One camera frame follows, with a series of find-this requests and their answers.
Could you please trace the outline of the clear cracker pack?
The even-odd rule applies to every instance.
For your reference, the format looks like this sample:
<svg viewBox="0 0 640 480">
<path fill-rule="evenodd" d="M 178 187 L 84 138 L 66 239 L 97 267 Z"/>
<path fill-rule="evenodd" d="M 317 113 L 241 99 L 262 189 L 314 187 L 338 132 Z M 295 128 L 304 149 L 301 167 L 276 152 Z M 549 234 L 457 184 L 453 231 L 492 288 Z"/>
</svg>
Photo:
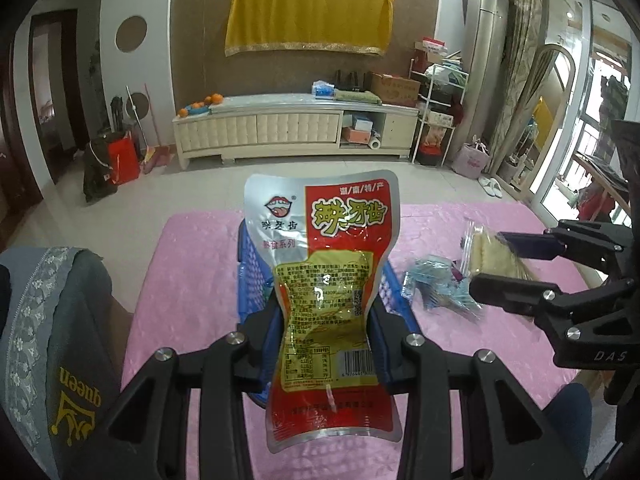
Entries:
<svg viewBox="0 0 640 480">
<path fill-rule="evenodd" d="M 484 273 L 527 281 L 537 279 L 501 235 L 475 220 L 465 222 L 461 249 L 460 271 L 467 278 Z"/>
</svg>

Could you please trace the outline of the large light blue snack bag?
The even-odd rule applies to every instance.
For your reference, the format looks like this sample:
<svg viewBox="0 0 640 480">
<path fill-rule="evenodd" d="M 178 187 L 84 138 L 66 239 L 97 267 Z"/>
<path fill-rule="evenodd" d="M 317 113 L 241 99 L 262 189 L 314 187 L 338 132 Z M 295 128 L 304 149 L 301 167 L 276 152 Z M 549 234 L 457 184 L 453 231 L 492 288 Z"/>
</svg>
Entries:
<svg viewBox="0 0 640 480">
<path fill-rule="evenodd" d="M 469 286 L 470 279 L 453 261 L 429 255 L 408 267 L 400 294 L 409 304 L 419 294 L 425 310 L 445 308 L 466 318 L 481 318 L 483 307 L 472 298 Z"/>
</svg>

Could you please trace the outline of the red yellow snack pouch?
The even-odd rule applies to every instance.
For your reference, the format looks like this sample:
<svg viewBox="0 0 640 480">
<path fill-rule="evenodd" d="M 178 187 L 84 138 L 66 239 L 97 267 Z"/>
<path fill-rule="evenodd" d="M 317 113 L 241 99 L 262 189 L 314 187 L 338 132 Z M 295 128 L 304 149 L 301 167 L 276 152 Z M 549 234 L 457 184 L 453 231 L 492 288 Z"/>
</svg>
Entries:
<svg viewBox="0 0 640 480">
<path fill-rule="evenodd" d="M 378 380 L 367 331 L 399 218 L 390 170 L 247 179 L 247 233 L 283 314 L 267 402 L 271 452 L 327 437 L 399 440 L 398 409 Z"/>
</svg>

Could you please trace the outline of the wooden clothes rack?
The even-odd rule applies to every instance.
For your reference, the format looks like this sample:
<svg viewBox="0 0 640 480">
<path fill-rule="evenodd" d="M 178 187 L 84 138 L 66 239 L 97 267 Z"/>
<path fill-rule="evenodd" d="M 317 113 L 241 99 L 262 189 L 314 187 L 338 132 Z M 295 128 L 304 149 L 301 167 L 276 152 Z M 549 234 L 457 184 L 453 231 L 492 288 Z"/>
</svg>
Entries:
<svg viewBox="0 0 640 480">
<path fill-rule="evenodd" d="M 600 158 L 575 152 L 572 159 L 591 177 L 591 182 L 578 192 L 578 219 L 612 222 L 611 212 L 616 208 L 631 218 L 627 181 Z"/>
</svg>

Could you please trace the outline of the white slippers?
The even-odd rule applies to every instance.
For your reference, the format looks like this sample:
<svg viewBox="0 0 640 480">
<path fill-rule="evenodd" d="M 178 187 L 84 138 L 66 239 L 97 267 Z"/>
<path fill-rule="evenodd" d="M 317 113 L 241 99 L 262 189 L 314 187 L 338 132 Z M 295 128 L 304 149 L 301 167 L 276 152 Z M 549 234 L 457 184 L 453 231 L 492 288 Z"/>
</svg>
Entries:
<svg viewBox="0 0 640 480">
<path fill-rule="evenodd" d="M 503 198 L 502 188 L 495 178 L 480 176 L 477 181 L 488 196 L 498 198 L 499 200 Z"/>
</svg>

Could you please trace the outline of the grey embroidered cushion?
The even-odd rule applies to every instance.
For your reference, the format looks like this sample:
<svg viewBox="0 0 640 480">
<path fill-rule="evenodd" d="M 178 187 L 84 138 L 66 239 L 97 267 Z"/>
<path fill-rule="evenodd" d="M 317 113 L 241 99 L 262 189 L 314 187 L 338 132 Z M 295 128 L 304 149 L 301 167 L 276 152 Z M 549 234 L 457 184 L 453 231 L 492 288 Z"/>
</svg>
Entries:
<svg viewBox="0 0 640 480">
<path fill-rule="evenodd" d="M 1 408 L 27 456 L 59 479 L 119 395 L 112 280 L 78 247 L 9 248 L 1 271 Z"/>
</svg>

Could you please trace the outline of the pink quilted table cover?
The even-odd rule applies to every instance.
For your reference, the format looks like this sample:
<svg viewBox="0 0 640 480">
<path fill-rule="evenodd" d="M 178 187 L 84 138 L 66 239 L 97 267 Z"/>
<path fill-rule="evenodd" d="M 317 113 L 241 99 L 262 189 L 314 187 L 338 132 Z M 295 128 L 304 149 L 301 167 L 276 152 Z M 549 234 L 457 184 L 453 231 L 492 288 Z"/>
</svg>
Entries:
<svg viewBox="0 0 640 480">
<path fill-rule="evenodd" d="M 175 214 L 165 224 L 142 285 L 129 333 L 122 381 L 129 382 L 160 347 L 180 353 L 208 347 L 238 322 L 236 246 L 243 218 L 238 210 Z M 518 203 L 405 205 L 390 254 L 398 275 L 428 255 L 460 255 L 466 220 L 493 231 L 540 233 L 544 225 Z M 487 307 L 480 318 L 445 308 L 413 313 L 427 338 L 443 349 L 470 356 L 490 349 L 539 406 L 571 382 L 574 370 L 557 368 L 541 330 L 527 318 Z M 367 437 L 326 438 L 272 454 L 266 445 L 265 413 L 244 402 L 250 457 L 258 479 L 393 479 L 398 443 Z"/>
</svg>

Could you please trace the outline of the pink shopping bag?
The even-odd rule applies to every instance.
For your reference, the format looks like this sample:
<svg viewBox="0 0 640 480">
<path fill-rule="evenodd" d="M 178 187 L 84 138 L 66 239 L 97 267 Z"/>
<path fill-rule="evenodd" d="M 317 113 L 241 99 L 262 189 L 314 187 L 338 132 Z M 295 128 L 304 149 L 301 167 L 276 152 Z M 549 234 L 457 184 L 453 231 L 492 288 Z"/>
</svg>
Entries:
<svg viewBox="0 0 640 480">
<path fill-rule="evenodd" d="M 465 143 L 454 158 L 451 169 L 459 176 L 476 180 L 487 166 L 489 159 L 487 148 L 482 142 Z"/>
</svg>

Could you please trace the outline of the white metal shelf rack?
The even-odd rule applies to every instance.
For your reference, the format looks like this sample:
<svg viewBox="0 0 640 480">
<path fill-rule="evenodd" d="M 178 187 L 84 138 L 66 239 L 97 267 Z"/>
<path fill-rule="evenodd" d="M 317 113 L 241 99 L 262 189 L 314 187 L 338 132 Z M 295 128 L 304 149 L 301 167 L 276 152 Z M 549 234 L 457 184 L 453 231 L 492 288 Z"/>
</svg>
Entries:
<svg viewBox="0 0 640 480">
<path fill-rule="evenodd" d="M 413 55 L 409 76 L 420 84 L 416 108 L 418 122 L 412 141 L 411 162 L 442 166 L 449 154 L 457 125 L 462 122 L 469 74 L 460 60 L 443 58 L 434 63 L 428 55 Z"/>
</svg>

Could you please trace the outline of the cardboard box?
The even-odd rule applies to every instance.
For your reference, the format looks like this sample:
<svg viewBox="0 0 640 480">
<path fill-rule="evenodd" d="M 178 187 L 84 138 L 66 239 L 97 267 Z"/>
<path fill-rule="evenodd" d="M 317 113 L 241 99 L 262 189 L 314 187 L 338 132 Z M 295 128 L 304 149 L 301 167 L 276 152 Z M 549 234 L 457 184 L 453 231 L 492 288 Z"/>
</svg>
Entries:
<svg viewBox="0 0 640 480">
<path fill-rule="evenodd" d="M 371 74 L 370 91 L 384 104 L 414 107 L 419 99 L 421 83 L 389 74 Z"/>
</svg>

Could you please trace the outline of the white air conditioner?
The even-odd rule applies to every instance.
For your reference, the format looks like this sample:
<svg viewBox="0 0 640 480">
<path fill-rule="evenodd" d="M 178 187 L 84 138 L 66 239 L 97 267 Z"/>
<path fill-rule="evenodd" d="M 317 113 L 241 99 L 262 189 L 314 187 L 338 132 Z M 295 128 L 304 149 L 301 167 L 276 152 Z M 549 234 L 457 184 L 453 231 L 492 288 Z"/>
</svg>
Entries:
<svg viewBox="0 0 640 480">
<path fill-rule="evenodd" d="M 463 118 L 451 135 L 448 160 L 462 145 L 485 130 L 506 43 L 509 0 L 468 0 L 462 66 L 466 88 L 462 100 Z"/>
</svg>

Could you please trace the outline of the green folded cloth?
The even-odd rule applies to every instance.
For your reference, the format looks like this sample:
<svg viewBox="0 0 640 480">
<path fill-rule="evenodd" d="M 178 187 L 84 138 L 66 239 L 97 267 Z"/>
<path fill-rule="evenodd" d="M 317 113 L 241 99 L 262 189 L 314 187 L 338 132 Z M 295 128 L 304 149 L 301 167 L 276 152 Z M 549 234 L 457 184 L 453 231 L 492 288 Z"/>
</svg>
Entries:
<svg viewBox="0 0 640 480">
<path fill-rule="evenodd" d="M 349 91 L 336 89 L 334 91 L 334 98 L 337 99 L 337 101 L 344 102 L 366 103 L 372 105 L 382 104 L 381 98 L 371 91 Z"/>
</svg>

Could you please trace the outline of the red bag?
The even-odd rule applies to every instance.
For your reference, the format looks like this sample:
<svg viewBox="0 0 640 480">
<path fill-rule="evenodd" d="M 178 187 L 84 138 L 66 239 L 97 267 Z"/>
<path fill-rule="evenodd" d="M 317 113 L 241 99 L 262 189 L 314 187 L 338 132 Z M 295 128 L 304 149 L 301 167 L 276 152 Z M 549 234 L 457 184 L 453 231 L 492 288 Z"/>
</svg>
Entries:
<svg viewBox="0 0 640 480">
<path fill-rule="evenodd" d="M 111 179 L 114 185 L 137 180 L 140 174 L 138 155 L 134 148 L 134 141 L 130 136 L 108 144 L 108 156 L 111 163 Z"/>
</svg>

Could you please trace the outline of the tissue pack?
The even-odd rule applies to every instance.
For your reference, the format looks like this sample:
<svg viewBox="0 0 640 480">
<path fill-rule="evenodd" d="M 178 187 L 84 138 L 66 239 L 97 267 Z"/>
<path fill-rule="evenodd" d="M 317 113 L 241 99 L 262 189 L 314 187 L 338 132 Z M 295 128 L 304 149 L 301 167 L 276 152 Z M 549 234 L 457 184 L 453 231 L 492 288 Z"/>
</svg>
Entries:
<svg viewBox="0 0 640 480">
<path fill-rule="evenodd" d="M 316 80 L 312 83 L 311 94 L 315 99 L 333 99 L 335 94 L 334 84 L 324 80 Z"/>
</svg>

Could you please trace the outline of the cream TV cabinet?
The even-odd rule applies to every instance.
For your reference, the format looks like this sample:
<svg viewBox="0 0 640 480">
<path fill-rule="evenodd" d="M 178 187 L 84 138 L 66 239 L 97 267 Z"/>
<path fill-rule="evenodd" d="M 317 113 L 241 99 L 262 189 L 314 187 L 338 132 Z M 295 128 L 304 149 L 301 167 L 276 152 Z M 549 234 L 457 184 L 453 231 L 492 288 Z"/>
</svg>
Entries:
<svg viewBox="0 0 640 480">
<path fill-rule="evenodd" d="M 227 96 L 205 113 L 172 121 L 182 168 L 191 160 L 294 156 L 408 158 L 414 107 L 317 99 L 307 93 Z"/>
</svg>

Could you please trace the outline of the oranges on cabinet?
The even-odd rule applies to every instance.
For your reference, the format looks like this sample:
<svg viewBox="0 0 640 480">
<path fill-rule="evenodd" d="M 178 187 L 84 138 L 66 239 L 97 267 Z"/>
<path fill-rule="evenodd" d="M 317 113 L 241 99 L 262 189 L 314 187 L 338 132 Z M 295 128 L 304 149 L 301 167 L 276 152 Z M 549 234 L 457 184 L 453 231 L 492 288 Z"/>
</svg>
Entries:
<svg viewBox="0 0 640 480">
<path fill-rule="evenodd" d="M 193 102 L 186 107 L 180 108 L 178 111 L 179 118 L 187 118 L 190 116 L 206 115 L 210 113 L 210 109 L 214 105 L 220 105 L 224 102 L 224 96 L 220 93 L 213 93 L 206 96 L 203 101 Z"/>
</svg>

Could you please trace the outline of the yellow cloth cover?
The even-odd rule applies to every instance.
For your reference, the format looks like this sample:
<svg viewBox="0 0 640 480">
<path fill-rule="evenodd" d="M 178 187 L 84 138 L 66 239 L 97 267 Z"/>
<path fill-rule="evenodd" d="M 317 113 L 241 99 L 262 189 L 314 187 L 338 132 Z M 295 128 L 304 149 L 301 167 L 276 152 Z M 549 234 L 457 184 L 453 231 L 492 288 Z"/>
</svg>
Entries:
<svg viewBox="0 0 640 480">
<path fill-rule="evenodd" d="M 393 24 L 394 0 L 230 0 L 224 54 L 384 55 Z"/>
</svg>

